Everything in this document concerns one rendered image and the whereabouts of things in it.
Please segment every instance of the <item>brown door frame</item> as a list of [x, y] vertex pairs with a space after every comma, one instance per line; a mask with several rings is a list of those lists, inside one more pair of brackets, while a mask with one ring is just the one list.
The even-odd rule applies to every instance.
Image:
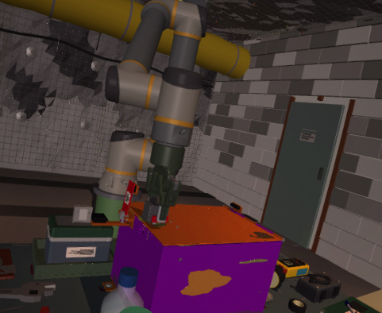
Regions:
[[[317, 100], [318, 101], [323, 101], [324, 100], [324, 96], [321, 96], [321, 95], [318, 96]], [[272, 189], [273, 179], [275, 178], [276, 166], [277, 166], [277, 163], [278, 163], [278, 160], [279, 160], [280, 149], [282, 147], [282, 141], [283, 141], [282, 139], [283, 139], [283, 136], [285, 134], [285, 129], [286, 129], [286, 126], [287, 126], [287, 119], [289, 117], [289, 112], [291, 110], [291, 104], [294, 101], [295, 101], [295, 97], [290, 97], [289, 98], [289, 104], [287, 106], [287, 116], [285, 117], [285, 123], [284, 123], [284, 127], [282, 129], [282, 137], [280, 138], [279, 148], [278, 148], [278, 152], [276, 154], [276, 160], [275, 160], [275, 165], [274, 165], [273, 171], [272, 171], [272, 177], [270, 179], [268, 194], [266, 195], [266, 201], [264, 202], [264, 209], [263, 209], [263, 214], [262, 214], [262, 217], [261, 217], [261, 220], [260, 220], [260, 224], [263, 224], [264, 213], [266, 212], [266, 208], [268, 206], [270, 191]], [[321, 213], [320, 219], [318, 221], [317, 232], [315, 233], [314, 242], [313, 242], [313, 245], [312, 245], [312, 248], [311, 248], [311, 251], [314, 252], [314, 253], [317, 252], [318, 243], [319, 243], [320, 235], [321, 235], [321, 232], [322, 232], [322, 226], [324, 225], [324, 221], [326, 220], [327, 212], [328, 212], [328, 209], [329, 209], [329, 206], [330, 206], [331, 194], [333, 193], [333, 189], [335, 188], [337, 174], [338, 174], [338, 171], [339, 171], [341, 155], [344, 153], [344, 150], [345, 150], [345, 141], [346, 141], [347, 135], [348, 135], [347, 130], [349, 128], [350, 119], [352, 118], [352, 115], [353, 115], [353, 109], [354, 109], [354, 103], [355, 102], [356, 101], [352, 100], [352, 99], [349, 101], [349, 107], [347, 109], [347, 114], [345, 116], [345, 124], [343, 125], [343, 131], [341, 133], [340, 145], [338, 146], [338, 151], [337, 151], [336, 158], [335, 158], [335, 161], [334, 161], [333, 171], [331, 173], [330, 184], [329, 184], [329, 187], [327, 188], [327, 191], [326, 191], [326, 198], [325, 198], [324, 204], [322, 206], [322, 213]]]

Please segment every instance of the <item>gray door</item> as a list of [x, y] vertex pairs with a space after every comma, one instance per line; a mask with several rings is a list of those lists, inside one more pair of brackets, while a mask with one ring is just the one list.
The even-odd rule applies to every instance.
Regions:
[[263, 225], [307, 248], [344, 106], [293, 102]]

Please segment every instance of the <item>door frame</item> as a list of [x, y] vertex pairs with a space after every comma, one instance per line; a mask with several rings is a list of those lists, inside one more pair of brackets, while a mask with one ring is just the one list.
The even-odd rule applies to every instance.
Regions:
[[[280, 143], [279, 143], [279, 148], [278, 152], [276, 154], [276, 160], [275, 160], [275, 165], [272, 170], [272, 177], [270, 179], [270, 184], [268, 188], [268, 194], [266, 195], [266, 200], [264, 202], [264, 209], [262, 213], [262, 217], [260, 220], [260, 224], [263, 224], [264, 221], [264, 213], [266, 212], [266, 209], [268, 208], [268, 201], [269, 201], [269, 196], [270, 196], [270, 191], [272, 190], [272, 185], [273, 185], [273, 179], [275, 177], [275, 170], [276, 166], [278, 164], [279, 156], [280, 156], [280, 149], [282, 147], [282, 139], [285, 134], [286, 126], [287, 126], [287, 120], [289, 117], [289, 112], [291, 111], [291, 104], [293, 102], [307, 102], [307, 103], [317, 103], [318, 105], [321, 104], [324, 101], [324, 96], [320, 95], [317, 98], [311, 97], [311, 96], [297, 96], [297, 97], [290, 97], [289, 98], [289, 104], [287, 106], [287, 115], [285, 117], [285, 123], [284, 127], [282, 129], [282, 137], [280, 138]], [[333, 156], [331, 157], [331, 163], [330, 163], [330, 168], [329, 168], [329, 173], [331, 175], [327, 176], [326, 182], [324, 183], [324, 192], [322, 194], [322, 198], [319, 204], [318, 208], [318, 215], [317, 218], [315, 219], [314, 227], [312, 230], [312, 235], [311, 235], [311, 240], [308, 245], [308, 249], [311, 249], [312, 252], [316, 252], [318, 248], [318, 243], [319, 243], [319, 238], [322, 232], [322, 227], [324, 225], [324, 221], [326, 220], [328, 208], [330, 205], [330, 198], [331, 198], [331, 193], [334, 189], [334, 185], [336, 183], [337, 179], [337, 174], [339, 171], [339, 165], [340, 165], [340, 159], [341, 155], [344, 152], [345, 148], [345, 140], [347, 138], [347, 130], [349, 128], [350, 124], [350, 119], [353, 115], [353, 109], [354, 109], [354, 103], [356, 100], [353, 99], [347, 99], [347, 98], [332, 98], [328, 97], [326, 98], [326, 104], [338, 104], [338, 105], [343, 105], [345, 108], [347, 107], [347, 110], [343, 110], [343, 115], [341, 118], [341, 123], [340, 123], [340, 129], [342, 128], [343, 130], [340, 132], [338, 131], [338, 137], [336, 140], [336, 145], [335, 149], [333, 152]]]

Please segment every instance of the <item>adjustable wrench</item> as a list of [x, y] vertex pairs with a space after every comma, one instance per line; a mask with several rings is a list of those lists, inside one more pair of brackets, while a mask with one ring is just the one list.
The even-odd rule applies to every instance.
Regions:
[[21, 302], [40, 302], [45, 296], [52, 296], [56, 290], [54, 283], [27, 283], [17, 289], [0, 289], [0, 299], [19, 299]]

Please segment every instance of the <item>bottle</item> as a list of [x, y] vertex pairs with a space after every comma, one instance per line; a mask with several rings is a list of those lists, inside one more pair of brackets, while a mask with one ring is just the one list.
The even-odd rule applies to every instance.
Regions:
[[102, 302], [101, 313], [120, 313], [128, 307], [131, 307], [132, 312], [151, 313], [144, 309], [143, 299], [136, 291], [137, 278], [138, 271], [135, 268], [122, 268], [118, 278], [118, 288], [106, 295]]

